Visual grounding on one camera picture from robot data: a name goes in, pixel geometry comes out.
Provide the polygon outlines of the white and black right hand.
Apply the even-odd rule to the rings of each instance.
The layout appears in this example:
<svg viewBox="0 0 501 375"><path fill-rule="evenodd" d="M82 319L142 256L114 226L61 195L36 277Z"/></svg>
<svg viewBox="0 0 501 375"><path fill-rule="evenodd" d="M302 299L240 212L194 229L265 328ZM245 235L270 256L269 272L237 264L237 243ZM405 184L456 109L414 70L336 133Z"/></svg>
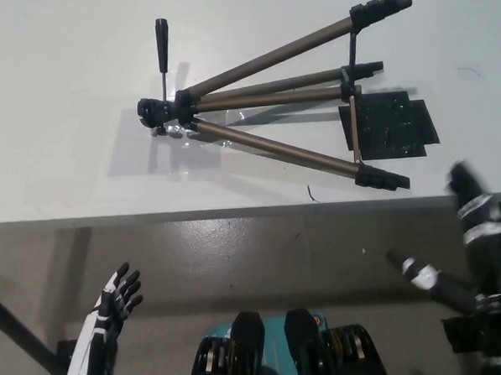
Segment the white and black right hand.
<svg viewBox="0 0 501 375"><path fill-rule="evenodd" d="M404 279L431 299L479 322L486 357L501 357L501 209L466 162L454 164L449 189L462 225L470 282L395 250L386 258Z"/></svg>

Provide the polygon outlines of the white and black left hand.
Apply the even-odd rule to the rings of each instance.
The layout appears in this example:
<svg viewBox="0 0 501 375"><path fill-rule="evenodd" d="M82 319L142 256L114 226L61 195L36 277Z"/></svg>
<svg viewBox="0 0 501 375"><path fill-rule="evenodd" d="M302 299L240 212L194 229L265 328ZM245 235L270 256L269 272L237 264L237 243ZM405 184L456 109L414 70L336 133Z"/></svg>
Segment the white and black left hand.
<svg viewBox="0 0 501 375"><path fill-rule="evenodd" d="M86 316L66 375L114 375L117 343L126 319L142 303L140 272L122 264Z"/></svg>

